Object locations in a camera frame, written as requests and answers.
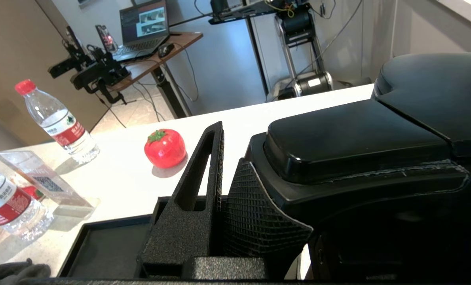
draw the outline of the floor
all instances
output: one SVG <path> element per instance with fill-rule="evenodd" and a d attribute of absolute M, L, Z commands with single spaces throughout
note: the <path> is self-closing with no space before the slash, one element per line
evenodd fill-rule
<path fill-rule="evenodd" d="M 122 91 L 122 94 L 125 96 L 125 100 L 127 101 L 127 105 L 124 105 L 121 101 L 113 104 L 111 110 L 114 114 L 112 114 L 112 112 L 107 112 L 91 133 L 123 129 L 123 126 L 118 122 L 114 115 L 118 116 L 118 119 L 127 127 L 158 122 L 156 113 L 150 102 L 151 100 L 149 99 L 148 92 L 139 84 L 134 84 L 134 86 L 144 94 L 146 100 L 134 87 L 128 87 Z M 152 102 L 154 102 L 156 110 L 159 113 L 158 117 L 160 118 L 160 121 L 173 120 L 174 117 L 167 107 L 162 95 L 158 91 L 158 88 L 154 85 L 145 85 L 145 88 L 147 88 L 151 95 Z"/>

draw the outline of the red bottle cap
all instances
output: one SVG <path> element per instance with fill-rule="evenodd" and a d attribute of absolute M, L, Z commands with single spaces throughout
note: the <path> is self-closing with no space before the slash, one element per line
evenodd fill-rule
<path fill-rule="evenodd" d="M 35 86 L 35 83 L 33 83 L 33 81 L 29 80 L 29 79 L 26 79 L 26 80 L 23 80 L 19 83 L 17 83 L 14 87 L 14 89 L 17 91 L 17 93 L 21 94 L 21 95 L 26 95 L 30 92 L 33 91 L 33 89 L 37 88 Z"/>

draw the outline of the laptop screen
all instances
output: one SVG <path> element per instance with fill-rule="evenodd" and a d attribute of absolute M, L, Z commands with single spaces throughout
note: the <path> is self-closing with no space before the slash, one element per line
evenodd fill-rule
<path fill-rule="evenodd" d="M 167 28 L 165 0 L 154 0 L 136 7 L 122 9 L 121 32 L 123 43 L 163 36 Z"/>

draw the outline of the water bottle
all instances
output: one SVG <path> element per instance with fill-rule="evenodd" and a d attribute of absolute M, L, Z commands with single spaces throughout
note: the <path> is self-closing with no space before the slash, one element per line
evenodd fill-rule
<path fill-rule="evenodd" d="M 0 173 L 0 227 L 22 240 L 44 234 L 53 215 L 37 200 Z"/>
<path fill-rule="evenodd" d="M 89 162 L 100 153 L 89 132 L 58 99 L 36 88 L 29 79 L 17 83 L 15 90 L 24 97 L 35 122 L 78 163 Z"/>

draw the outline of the wooden desk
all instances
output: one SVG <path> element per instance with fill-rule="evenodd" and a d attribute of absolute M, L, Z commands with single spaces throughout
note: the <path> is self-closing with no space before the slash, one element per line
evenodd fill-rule
<path fill-rule="evenodd" d="M 114 91 L 121 91 L 133 83 L 136 83 L 139 79 L 143 78 L 146 74 L 151 73 L 154 77 L 154 80 L 157 83 L 158 90 L 160 91 L 161 95 L 163 95 L 163 99 L 165 99 L 165 103 L 169 106 L 169 109 L 172 112 L 172 115 L 177 118 L 184 118 L 191 116 L 190 109 L 184 100 L 183 95 L 179 91 L 176 81 L 172 76 L 169 68 L 166 65 L 167 60 L 171 59 L 197 40 L 200 40 L 203 37 L 201 32 L 174 32 L 171 34 L 170 38 L 167 40 L 167 43 L 174 43 L 174 49 L 165 56 L 164 58 L 158 57 L 158 52 L 156 52 L 153 56 L 143 59 L 137 60 L 133 63 L 126 63 L 125 66 L 127 70 L 130 72 L 130 75 L 127 78 L 121 80 L 120 82 L 116 83 L 114 86 L 110 88 Z M 165 75 L 163 74 L 160 65 L 163 65 L 167 73 L 169 74 L 169 78 L 171 82 L 169 82 Z"/>

